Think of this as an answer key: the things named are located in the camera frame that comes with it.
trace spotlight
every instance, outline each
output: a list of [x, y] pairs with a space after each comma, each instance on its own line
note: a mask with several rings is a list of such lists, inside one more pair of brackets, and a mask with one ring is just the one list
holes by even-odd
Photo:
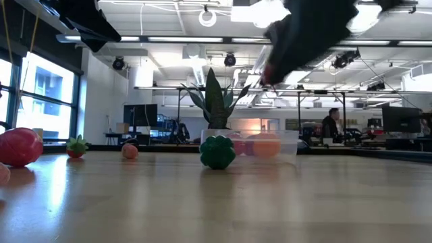
[[113, 62], [113, 69], [117, 71], [122, 71], [126, 67], [123, 57], [115, 57]]
[[358, 49], [356, 51], [346, 51], [344, 54], [338, 55], [336, 57], [336, 60], [332, 63], [332, 66], [335, 68], [344, 68], [359, 57], [360, 52]]
[[385, 90], [384, 82], [379, 82], [378, 84], [369, 85], [367, 87], [367, 91], [379, 91], [379, 90]]
[[234, 66], [236, 64], [236, 58], [234, 57], [234, 53], [228, 53], [223, 63], [226, 67]]

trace computer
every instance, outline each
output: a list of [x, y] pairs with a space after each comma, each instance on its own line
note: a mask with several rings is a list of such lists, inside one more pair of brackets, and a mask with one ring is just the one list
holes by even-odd
[[367, 127], [370, 128], [371, 126], [380, 128], [382, 126], [381, 119], [379, 119], [379, 118], [368, 119], [367, 120]]
[[133, 127], [157, 126], [157, 104], [150, 105], [125, 105], [123, 121]]
[[421, 132], [421, 110], [409, 107], [383, 107], [384, 132]]

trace clear plastic container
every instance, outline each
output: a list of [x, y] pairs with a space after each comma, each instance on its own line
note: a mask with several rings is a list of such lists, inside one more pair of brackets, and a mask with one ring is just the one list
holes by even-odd
[[281, 163], [295, 162], [298, 131], [218, 130], [215, 135], [231, 138], [236, 160], [249, 157]]

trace orange ball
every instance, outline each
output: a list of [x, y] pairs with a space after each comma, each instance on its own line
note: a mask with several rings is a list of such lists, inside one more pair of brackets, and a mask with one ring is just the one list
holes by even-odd
[[281, 140], [276, 134], [257, 134], [254, 142], [254, 155], [261, 158], [276, 156], [281, 151]]
[[121, 148], [121, 154], [127, 159], [136, 159], [138, 156], [138, 149], [132, 144], [125, 144]]

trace wooden table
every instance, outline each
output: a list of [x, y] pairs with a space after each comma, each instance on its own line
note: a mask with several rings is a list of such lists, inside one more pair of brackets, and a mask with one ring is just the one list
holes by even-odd
[[198, 156], [42, 156], [0, 188], [0, 242], [431, 242], [429, 165], [303, 155], [211, 171]]

